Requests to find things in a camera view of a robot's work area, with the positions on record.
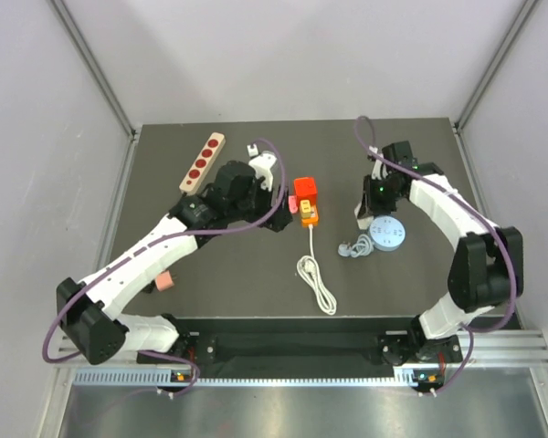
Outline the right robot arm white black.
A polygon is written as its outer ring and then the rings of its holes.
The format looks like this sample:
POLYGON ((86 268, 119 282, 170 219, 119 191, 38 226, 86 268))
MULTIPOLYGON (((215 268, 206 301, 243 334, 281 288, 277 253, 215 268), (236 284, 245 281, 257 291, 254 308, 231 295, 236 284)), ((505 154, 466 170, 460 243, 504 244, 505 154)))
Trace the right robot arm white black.
POLYGON ((444 296, 412 319, 401 351, 384 348, 385 358, 397 365, 432 360, 474 318, 499 305, 514 312, 523 293, 523 237, 517 228, 502 228, 477 212, 433 162, 417 161, 409 142, 366 151, 374 167, 354 209, 359 229, 371 233, 373 224, 408 200, 454 250, 444 296))

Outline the yellow cube charger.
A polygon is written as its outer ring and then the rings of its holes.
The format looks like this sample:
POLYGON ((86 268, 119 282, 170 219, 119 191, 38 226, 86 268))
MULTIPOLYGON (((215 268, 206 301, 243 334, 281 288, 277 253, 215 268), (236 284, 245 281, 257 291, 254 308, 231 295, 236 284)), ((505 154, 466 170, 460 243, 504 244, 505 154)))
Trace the yellow cube charger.
POLYGON ((299 212, 301 219, 309 219, 313 214, 313 207, 309 199, 302 199, 299 203, 299 212))

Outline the blue round power socket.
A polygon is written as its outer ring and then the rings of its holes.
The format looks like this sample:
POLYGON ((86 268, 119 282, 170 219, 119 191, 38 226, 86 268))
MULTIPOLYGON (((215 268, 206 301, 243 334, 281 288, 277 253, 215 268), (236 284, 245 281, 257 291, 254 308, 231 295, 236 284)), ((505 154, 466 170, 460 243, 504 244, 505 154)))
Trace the blue round power socket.
POLYGON ((406 239, 406 229, 393 216, 376 216, 369 227, 369 235, 374 249, 383 252, 397 250, 406 239))

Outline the white usb charger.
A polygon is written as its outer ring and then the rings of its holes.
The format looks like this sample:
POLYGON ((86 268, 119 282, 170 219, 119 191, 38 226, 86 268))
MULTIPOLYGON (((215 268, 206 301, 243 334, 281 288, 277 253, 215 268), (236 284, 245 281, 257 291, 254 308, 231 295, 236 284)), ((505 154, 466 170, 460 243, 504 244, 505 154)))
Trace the white usb charger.
POLYGON ((374 214, 370 209, 368 197, 365 194, 362 196, 362 200, 355 206, 354 216, 360 231, 369 229, 369 226, 374 220, 374 214))

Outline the red plug adapter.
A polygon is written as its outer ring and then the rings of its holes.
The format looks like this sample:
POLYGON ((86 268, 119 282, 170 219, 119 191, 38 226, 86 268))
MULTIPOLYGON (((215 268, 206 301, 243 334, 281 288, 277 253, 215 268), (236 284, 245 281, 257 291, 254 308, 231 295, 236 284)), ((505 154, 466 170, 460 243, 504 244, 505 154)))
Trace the red plug adapter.
POLYGON ((318 188, 315 179, 311 176, 296 178, 293 181, 294 195, 297 204, 307 200, 310 205, 316 205, 318 199, 318 188))

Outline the orange power strip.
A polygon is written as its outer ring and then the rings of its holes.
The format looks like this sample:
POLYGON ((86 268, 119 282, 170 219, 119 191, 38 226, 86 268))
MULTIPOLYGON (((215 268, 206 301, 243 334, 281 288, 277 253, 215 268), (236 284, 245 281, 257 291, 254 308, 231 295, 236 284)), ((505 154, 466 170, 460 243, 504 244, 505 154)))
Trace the orange power strip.
POLYGON ((311 206, 311 215, 300 219, 301 225, 305 228, 316 227, 319 224, 320 216, 316 205, 311 206))

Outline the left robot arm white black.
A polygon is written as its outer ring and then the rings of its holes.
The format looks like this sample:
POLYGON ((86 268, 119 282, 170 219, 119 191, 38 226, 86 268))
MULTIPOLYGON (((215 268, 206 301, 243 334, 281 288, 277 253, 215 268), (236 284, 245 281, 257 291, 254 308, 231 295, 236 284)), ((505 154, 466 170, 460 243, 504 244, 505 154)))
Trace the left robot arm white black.
POLYGON ((68 277, 56 289, 58 326, 89 364, 120 351, 151 350, 182 360, 189 349, 174 317, 127 315, 125 307, 178 260, 212 238, 233 233, 232 224, 283 230, 292 220, 288 187, 273 187, 276 156, 262 152, 249 162, 221 166, 200 194, 183 196, 144 238, 100 271, 79 282, 68 277))

